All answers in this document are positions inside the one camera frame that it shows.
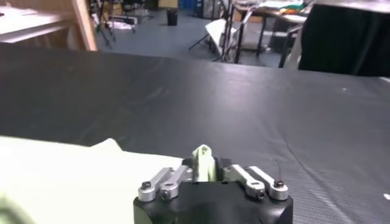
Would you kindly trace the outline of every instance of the screw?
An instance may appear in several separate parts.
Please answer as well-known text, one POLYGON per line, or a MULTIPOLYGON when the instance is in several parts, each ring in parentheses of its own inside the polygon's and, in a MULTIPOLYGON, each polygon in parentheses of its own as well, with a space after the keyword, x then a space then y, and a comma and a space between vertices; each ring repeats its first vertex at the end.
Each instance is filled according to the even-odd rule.
POLYGON ((256 193, 256 198, 257 198, 258 200, 262 200, 262 199, 264 198, 264 196, 265 196, 264 191, 258 191, 258 192, 256 193))
POLYGON ((169 200, 169 198, 171 197, 171 193, 169 193, 169 191, 167 190, 163 190, 161 192, 161 198, 164 199, 164 200, 169 200))
POLYGON ((274 187, 283 187, 285 184, 281 180, 275 180, 274 187))
POLYGON ((142 186, 141 186, 142 190, 146 190, 146 189, 149 189, 151 187, 152 187, 152 183, 150 181, 142 182, 142 186))

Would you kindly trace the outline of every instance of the black table surface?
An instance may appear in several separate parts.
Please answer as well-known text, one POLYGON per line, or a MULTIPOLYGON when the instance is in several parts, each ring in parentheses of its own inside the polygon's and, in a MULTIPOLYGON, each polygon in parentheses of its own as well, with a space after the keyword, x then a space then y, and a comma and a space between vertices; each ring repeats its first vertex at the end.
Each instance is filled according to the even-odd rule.
POLYGON ((379 78, 0 44, 0 105, 0 135, 181 157, 207 144, 275 177, 279 163, 294 223, 390 222, 379 78))

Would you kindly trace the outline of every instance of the light green cloth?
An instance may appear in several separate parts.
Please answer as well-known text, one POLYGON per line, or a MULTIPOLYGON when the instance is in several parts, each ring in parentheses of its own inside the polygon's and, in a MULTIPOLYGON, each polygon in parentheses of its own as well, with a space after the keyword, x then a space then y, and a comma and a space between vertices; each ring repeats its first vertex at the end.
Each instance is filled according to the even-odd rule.
POLYGON ((197 181, 216 181, 215 161, 211 148, 207 145, 199 146, 193 151, 197 181))

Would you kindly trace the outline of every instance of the trash can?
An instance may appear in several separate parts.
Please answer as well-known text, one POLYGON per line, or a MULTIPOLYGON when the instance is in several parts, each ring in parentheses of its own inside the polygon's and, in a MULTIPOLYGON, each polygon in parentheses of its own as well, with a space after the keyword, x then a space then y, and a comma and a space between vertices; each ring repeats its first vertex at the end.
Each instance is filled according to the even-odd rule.
POLYGON ((167 9, 166 16, 168 18, 168 25, 169 26, 176 26, 177 25, 177 9, 167 9))

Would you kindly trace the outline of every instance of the silver metal link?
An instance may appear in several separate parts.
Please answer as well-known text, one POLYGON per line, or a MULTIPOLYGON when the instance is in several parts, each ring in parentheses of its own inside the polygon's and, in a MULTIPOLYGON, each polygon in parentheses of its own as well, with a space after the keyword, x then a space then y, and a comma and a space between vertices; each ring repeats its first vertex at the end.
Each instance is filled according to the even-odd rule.
POLYGON ((183 181, 186 181, 192 177, 192 169, 188 166, 181 165, 177 170, 171 175, 171 177, 166 180, 160 186, 161 197, 164 200, 170 200, 175 198, 179 194, 179 187, 183 181))
POLYGON ((145 181, 142 186, 138 188, 139 201, 152 201, 156 198, 156 192, 160 188, 160 184, 166 181, 173 173, 170 167, 162 168, 156 176, 150 181, 145 181))
POLYGON ((224 177, 226 181, 239 181, 250 197, 261 200, 265 196, 264 183, 254 179, 240 165, 234 164, 224 168, 224 177))
POLYGON ((254 176, 255 178, 259 178, 264 182, 266 191, 271 198, 280 201, 284 201, 288 198, 288 187, 283 184, 283 182, 275 181, 272 177, 259 169, 257 166, 250 166, 247 169, 253 171, 256 176, 258 176, 254 176))

